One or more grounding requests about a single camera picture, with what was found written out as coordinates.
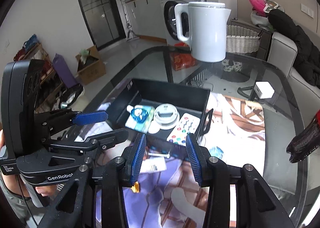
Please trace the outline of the person's left hand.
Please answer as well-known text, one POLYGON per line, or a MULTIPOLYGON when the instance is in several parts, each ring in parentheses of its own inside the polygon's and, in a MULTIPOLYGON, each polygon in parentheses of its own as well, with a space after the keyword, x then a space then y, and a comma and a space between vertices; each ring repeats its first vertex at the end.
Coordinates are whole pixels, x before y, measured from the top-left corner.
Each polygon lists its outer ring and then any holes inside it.
POLYGON ((38 194, 42 195, 43 197, 51 197, 56 192, 56 186, 55 185, 40 186, 40 187, 35 187, 35 190, 38 194))

